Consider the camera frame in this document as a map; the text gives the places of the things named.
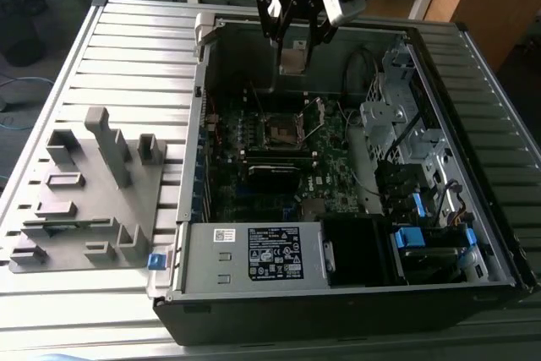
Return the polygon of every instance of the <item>white label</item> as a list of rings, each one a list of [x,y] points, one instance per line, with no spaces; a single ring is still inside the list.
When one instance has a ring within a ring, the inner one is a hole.
[[[215,228],[214,229],[215,243],[234,243],[235,229],[234,228]]]
[[[306,41],[295,40],[293,42],[293,50],[305,50]]]

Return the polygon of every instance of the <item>cable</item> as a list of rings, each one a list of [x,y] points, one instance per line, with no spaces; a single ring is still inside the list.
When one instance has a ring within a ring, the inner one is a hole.
[[[368,189],[366,186],[364,186],[361,183],[361,181],[358,180],[357,175],[355,175],[355,172],[352,172],[352,175],[353,175],[353,179],[355,179],[355,182],[357,182],[357,185],[360,186],[361,188],[363,188],[366,192],[368,192],[369,194],[374,194],[374,195],[378,196],[379,198],[383,197],[382,194],[378,194],[377,192],[374,192],[374,191]]]
[[[400,145],[400,143],[406,138],[406,136],[409,134],[410,131],[412,131],[413,127],[415,126],[415,124],[419,121],[419,119],[421,118],[421,112],[417,112],[417,114],[415,116],[413,116],[413,119],[411,122],[409,122],[406,126],[406,128],[404,129],[404,131],[402,131],[402,134],[400,134],[396,139],[395,141],[391,144],[391,146],[389,147],[389,150],[387,150],[387,152],[385,153],[385,155],[383,156],[383,161],[387,161],[387,158],[389,158],[389,155],[391,154],[391,152],[398,146]]]
[[[28,127],[11,127],[6,126],[5,124],[0,124],[0,129],[6,129],[6,130],[16,130],[16,131],[22,131],[22,130],[30,130],[34,128],[34,126],[28,126]]]
[[[457,221],[460,219],[460,217],[466,213],[466,202],[464,199],[460,196],[460,194],[456,194],[456,199],[460,202],[460,209],[456,211],[455,215],[451,218],[451,221],[447,224],[447,226],[456,226]]]
[[[347,71],[350,68],[353,57],[355,57],[356,55],[359,55],[363,59],[364,65],[366,66],[367,73],[368,73],[370,64],[369,64],[369,60],[367,59],[367,53],[370,59],[372,59],[372,64],[374,65],[374,77],[372,78],[370,89],[372,89],[373,86],[377,85],[378,80],[379,80],[378,63],[375,60],[374,54],[366,46],[360,45],[360,46],[357,46],[355,49],[353,49],[353,51],[351,51],[351,53],[346,58],[346,62],[344,63],[344,68],[342,70],[342,94],[343,95],[347,94]]]
[[[4,75],[4,74],[1,74],[1,75],[5,76],[6,78],[11,78],[10,76]],[[22,76],[20,78],[12,78],[10,80],[7,80],[6,82],[1,83],[0,88],[2,88],[5,85],[12,84],[13,82],[16,82],[18,80],[23,80],[23,81],[36,80],[36,81],[41,81],[41,82],[47,82],[49,85],[54,86],[54,82],[52,80],[50,80],[50,79],[47,79],[47,78],[42,78],[42,77],[39,77],[39,76]]]
[[[445,186],[443,187],[443,190],[441,191],[441,195],[438,198],[438,205],[436,206],[436,212],[434,213],[434,222],[432,224],[432,227],[438,226],[438,220],[440,219],[441,208],[443,207],[443,202],[445,201],[445,194],[447,194],[447,191],[449,190],[449,188],[453,186],[455,183],[459,184],[456,179],[449,179],[447,183],[445,184]]]

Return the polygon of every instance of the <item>black mesh bin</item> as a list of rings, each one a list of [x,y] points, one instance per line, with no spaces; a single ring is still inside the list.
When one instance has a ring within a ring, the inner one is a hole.
[[[25,67],[43,56],[45,47],[30,16],[45,8],[45,0],[0,0],[0,53],[9,64]]]

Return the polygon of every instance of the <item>barcode sticker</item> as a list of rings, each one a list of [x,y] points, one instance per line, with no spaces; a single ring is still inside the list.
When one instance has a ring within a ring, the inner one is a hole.
[[[235,229],[234,228],[215,228],[214,229],[215,243],[234,243]]]

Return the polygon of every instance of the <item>motherboard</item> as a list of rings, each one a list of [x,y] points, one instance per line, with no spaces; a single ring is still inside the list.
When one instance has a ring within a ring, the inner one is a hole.
[[[214,222],[309,222],[357,213],[346,125],[360,121],[338,98],[209,97],[207,130]]]

